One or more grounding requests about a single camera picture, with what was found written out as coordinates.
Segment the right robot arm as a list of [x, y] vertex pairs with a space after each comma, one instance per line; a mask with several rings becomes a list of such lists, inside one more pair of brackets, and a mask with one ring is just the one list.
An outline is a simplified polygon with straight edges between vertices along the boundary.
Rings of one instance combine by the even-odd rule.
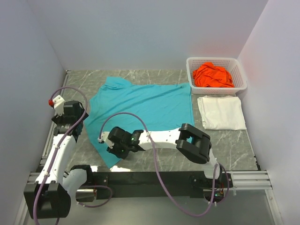
[[209, 186], [216, 187], [222, 182], [221, 168], [213, 155], [210, 136], [187, 123], [173, 130], [135, 130], [132, 133], [114, 127], [110, 132], [102, 132], [98, 141], [105, 143], [107, 151], [120, 159], [126, 159], [130, 152], [146, 151], [153, 146], [175, 149], [189, 161], [202, 166]]

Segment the turquoise t shirt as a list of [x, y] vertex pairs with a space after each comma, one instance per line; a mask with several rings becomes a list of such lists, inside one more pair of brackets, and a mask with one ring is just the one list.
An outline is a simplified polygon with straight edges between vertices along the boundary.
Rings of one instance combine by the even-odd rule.
[[120, 77], [108, 77], [90, 100], [90, 113], [84, 125], [90, 142], [108, 168], [120, 159], [107, 152], [98, 142], [101, 127], [111, 131], [120, 127], [128, 132], [143, 129], [137, 115], [149, 131], [180, 128], [183, 123], [194, 125], [191, 88], [188, 83], [174, 85], [135, 85]]

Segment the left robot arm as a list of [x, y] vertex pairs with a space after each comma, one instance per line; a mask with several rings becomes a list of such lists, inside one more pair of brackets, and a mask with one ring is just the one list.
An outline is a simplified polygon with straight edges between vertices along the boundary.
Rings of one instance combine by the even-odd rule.
[[33, 183], [25, 186], [23, 192], [30, 217], [35, 221], [65, 218], [77, 190], [89, 188], [94, 182], [90, 165], [75, 165], [68, 175], [64, 174], [71, 150], [82, 132], [83, 120], [88, 117], [82, 103], [51, 100], [49, 104], [58, 111], [52, 117], [56, 125], [52, 148], [42, 171]]

